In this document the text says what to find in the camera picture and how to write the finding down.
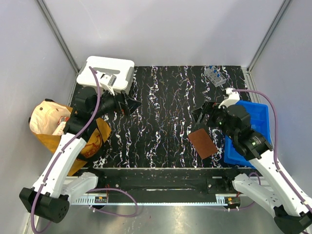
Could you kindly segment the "beige plastic bin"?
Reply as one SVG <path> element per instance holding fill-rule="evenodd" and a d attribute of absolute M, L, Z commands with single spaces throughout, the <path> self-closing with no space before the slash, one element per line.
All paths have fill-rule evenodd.
<path fill-rule="evenodd" d="M 97 91 L 97 87 L 95 87 L 95 86 L 83 85 L 82 87 L 83 88 L 85 88 L 85 87 L 92 87 L 95 91 Z M 114 90 L 115 94 L 116 93 L 121 93 L 121 91 L 124 91 L 128 95 L 130 90 L 131 90 L 131 86 L 127 86 L 125 89 L 117 89 L 117 88 L 113 87 L 113 90 Z M 100 94 L 101 95 L 104 93 L 104 91 L 105 91 L 105 89 L 100 86 Z"/>

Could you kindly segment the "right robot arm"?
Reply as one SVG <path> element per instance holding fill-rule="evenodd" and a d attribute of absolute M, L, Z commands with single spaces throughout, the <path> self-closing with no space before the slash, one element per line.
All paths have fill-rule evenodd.
<path fill-rule="evenodd" d="M 243 193 L 265 209 L 285 234 L 307 233 L 312 224 L 312 200 L 297 185 L 288 185 L 282 169 L 273 158 L 273 147 L 267 139 L 252 128 L 250 114 L 242 105 L 219 107 L 218 103 L 205 102 L 192 110 L 196 123 L 208 115 L 208 125 L 219 128 L 232 140 L 235 150 L 249 161 L 265 178 L 270 190 L 253 182 L 246 174 L 229 176 L 222 180 L 227 193 Z"/>

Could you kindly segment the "clear test tube rack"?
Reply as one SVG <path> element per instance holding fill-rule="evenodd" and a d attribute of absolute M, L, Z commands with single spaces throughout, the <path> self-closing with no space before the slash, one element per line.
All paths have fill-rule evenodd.
<path fill-rule="evenodd" d="M 220 69 L 217 66 L 206 67 L 204 74 L 215 87 L 219 87 L 225 84 L 227 81 L 227 79 L 221 74 Z"/>

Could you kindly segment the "white plastic lid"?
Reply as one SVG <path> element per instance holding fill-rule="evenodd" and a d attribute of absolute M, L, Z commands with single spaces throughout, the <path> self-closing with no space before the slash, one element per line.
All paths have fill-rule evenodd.
<path fill-rule="evenodd" d="M 96 80 L 91 68 L 96 72 L 100 88 L 112 95 L 129 94 L 133 83 L 135 63 L 132 60 L 89 56 L 80 70 L 77 83 L 96 88 Z"/>

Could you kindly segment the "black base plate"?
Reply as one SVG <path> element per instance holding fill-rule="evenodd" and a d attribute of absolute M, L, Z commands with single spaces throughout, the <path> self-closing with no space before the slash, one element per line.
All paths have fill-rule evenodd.
<path fill-rule="evenodd" d="M 232 181 L 239 174 L 249 175 L 251 168 L 103 168 L 99 169 L 98 186 L 135 190 L 191 190 L 234 193 Z"/>

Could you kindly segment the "cloth bag with items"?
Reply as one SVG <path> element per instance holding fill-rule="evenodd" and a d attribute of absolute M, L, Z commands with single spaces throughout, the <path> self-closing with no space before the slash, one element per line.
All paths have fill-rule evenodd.
<path fill-rule="evenodd" d="M 55 153 L 62 133 L 56 133 L 62 121 L 66 122 L 71 114 L 72 108 L 60 105 L 51 100 L 44 100 L 32 112 L 29 121 L 31 132 L 51 152 Z M 81 150 L 82 159 L 76 159 L 68 173 L 73 176 L 79 169 L 87 164 L 88 159 L 94 159 L 100 147 L 107 141 L 111 128 L 101 118 L 96 119 L 97 128 L 92 133 L 85 147 Z"/>

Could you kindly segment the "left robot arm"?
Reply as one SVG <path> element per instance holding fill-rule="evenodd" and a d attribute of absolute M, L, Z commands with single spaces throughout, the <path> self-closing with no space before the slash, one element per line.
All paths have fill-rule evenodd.
<path fill-rule="evenodd" d="M 94 197 L 94 201 L 88 203 L 93 208 L 104 206 L 107 199 L 94 192 L 118 190 L 105 187 L 104 173 L 90 168 L 69 184 L 65 185 L 64 181 L 74 161 L 82 158 L 81 151 L 92 133 L 99 129 L 96 120 L 110 111 L 129 116 L 140 105 L 140 101 L 125 92 L 112 95 L 108 91 L 97 92 L 93 87 L 83 88 L 76 96 L 74 109 L 48 166 L 32 188 L 22 188 L 19 194 L 27 211 L 32 216 L 59 223 L 70 205 L 84 194 Z"/>

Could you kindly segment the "blue compartment tray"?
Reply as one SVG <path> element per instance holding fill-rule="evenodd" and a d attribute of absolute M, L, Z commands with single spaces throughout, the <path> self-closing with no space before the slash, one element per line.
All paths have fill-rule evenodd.
<path fill-rule="evenodd" d="M 245 108 L 246 112 L 249 113 L 251 117 L 251 128 L 260 132 L 266 140 L 271 143 L 268 106 L 242 100 L 238 101 L 235 105 L 241 105 Z M 249 161 L 235 150 L 232 141 L 227 136 L 225 137 L 224 144 L 224 162 L 239 167 L 254 168 Z"/>

